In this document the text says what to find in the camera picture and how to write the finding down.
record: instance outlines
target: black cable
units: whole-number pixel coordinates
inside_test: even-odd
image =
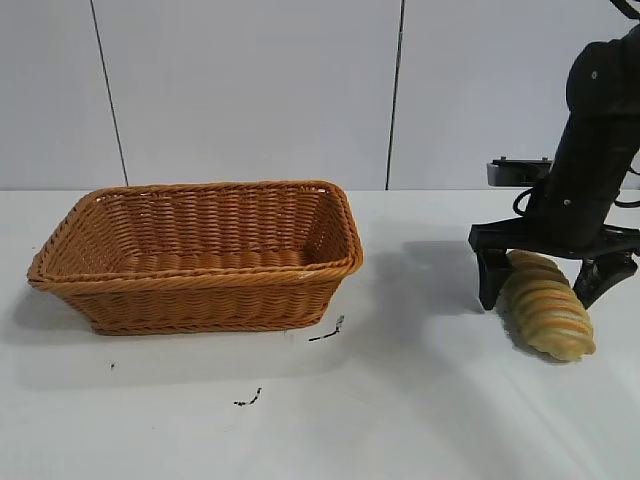
[[[611,3],[613,3],[625,17],[631,20],[640,20],[640,13],[638,13],[635,8],[629,5],[629,2],[627,2],[627,0],[611,0]]]
[[[640,177],[640,172],[635,170],[633,167],[629,167],[627,170],[629,173],[633,173],[634,175],[638,175]],[[613,204],[619,208],[640,208],[640,200],[635,202],[621,202],[619,200],[614,200]]]
[[[528,190],[525,190],[524,192],[520,193],[520,195],[518,195],[516,199],[513,201],[513,211],[518,215],[520,215],[521,217],[525,216],[525,212],[523,210],[520,210],[520,202],[527,195],[531,195],[531,192],[533,192],[533,188],[529,188]]]
[[[639,208],[640,207],[640,201],[636,201],[636,202],[620,202],[618,200],[614,200],[613,204],[616,207],[620,207],[620,208]]]

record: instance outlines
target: white table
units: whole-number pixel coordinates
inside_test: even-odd
[[[315,327],[131,338],[26,284],[81,194],[0,192],[1,479],[640,478],[640,277],[592,307],[594,356],[514,347],[466,243],[513,191],[351,194],[365,266]]]

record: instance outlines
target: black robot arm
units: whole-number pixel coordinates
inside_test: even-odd
[[[626,2],[613,3],[625,13]],[[528,191],[521,218],[471,228],[486,309],[511,273],[507,249],[581,259],[574,290],[585,308],[637,269],[631,256],[640,253],[640,231],[604,221],[640,149],[640,26],[584,49],[569,74],[567,104],[551,170]]]

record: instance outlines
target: brown wicker basket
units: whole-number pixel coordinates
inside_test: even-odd
[[[280,330],[318,322],[362,261],[330,183],[156,185],[84,197],[28,279],[100,334]]]

